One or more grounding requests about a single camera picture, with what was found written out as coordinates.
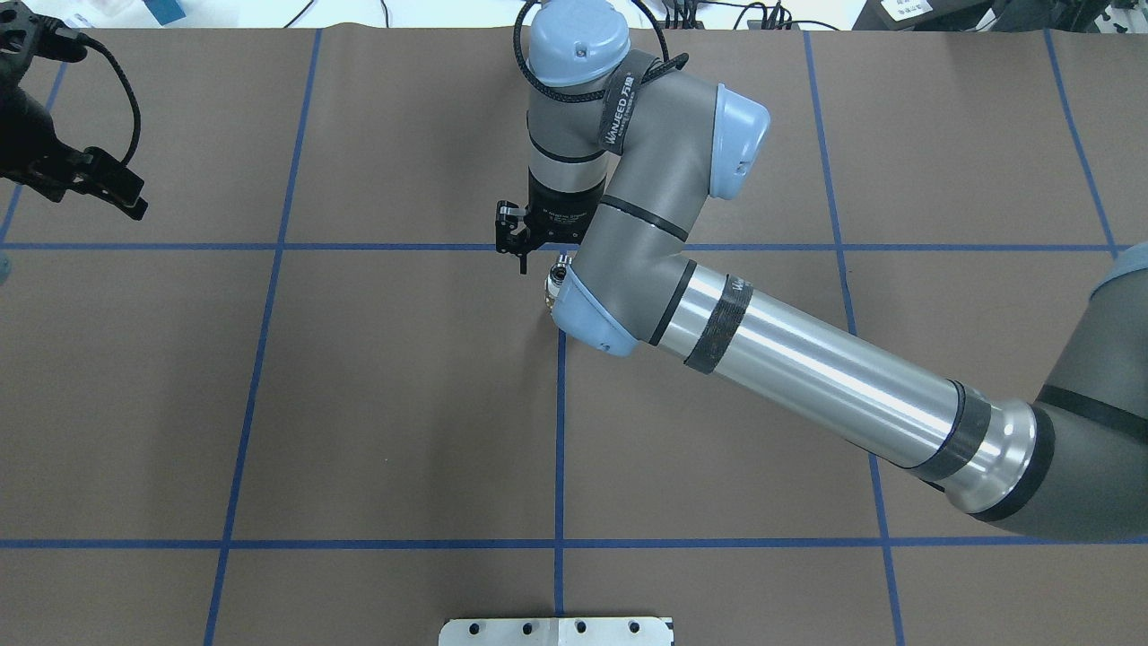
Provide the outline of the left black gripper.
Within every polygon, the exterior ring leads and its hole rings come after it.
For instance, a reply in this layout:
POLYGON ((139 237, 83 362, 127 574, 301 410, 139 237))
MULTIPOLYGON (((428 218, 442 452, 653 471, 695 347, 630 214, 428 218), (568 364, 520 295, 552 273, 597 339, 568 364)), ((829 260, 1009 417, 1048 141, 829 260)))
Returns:
POLYGON ((20 87, 3 86, 1 106, 1 171, 3 179, 32 188, 51 202, 69 190, 116 207, 132 221, 148 209, 144 179, 101 148, 82 153, 57 138, 51 114, 20 87), (82 158, 82 176, 75 163, 82 158))

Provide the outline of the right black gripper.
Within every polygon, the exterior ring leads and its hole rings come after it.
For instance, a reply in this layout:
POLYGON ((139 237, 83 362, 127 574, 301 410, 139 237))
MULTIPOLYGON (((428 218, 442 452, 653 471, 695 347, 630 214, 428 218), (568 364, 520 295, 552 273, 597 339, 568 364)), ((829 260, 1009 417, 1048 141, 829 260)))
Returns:
POLYGON ((590 188, 566 190, 550 187, 528 173, 527 209, 506 200, 496 205, 495 246, 497 252, 512 255, 519 273, 528 274, 528 255, 550 242, 577 244, 592 221, 605 190, 605 176, 590 188))

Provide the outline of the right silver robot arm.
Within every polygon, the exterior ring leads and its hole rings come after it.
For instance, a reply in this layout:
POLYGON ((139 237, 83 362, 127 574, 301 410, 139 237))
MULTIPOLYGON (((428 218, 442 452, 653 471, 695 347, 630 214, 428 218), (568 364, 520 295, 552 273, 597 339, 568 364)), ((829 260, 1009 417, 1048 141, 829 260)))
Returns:
POLYGON ((742 386, 944 495, 978 522, 1050 540, 1145 536, 1145 244, 1089 294, 1034 400, 992 399, 684 252, 701 207, 734 200, 771 115, 688 55, 634 48, 607 1, 526 1, 512 26, 530 86, 527 204, 495 244, 548 277, 556 326, 606 355, 639 344, 742 386))

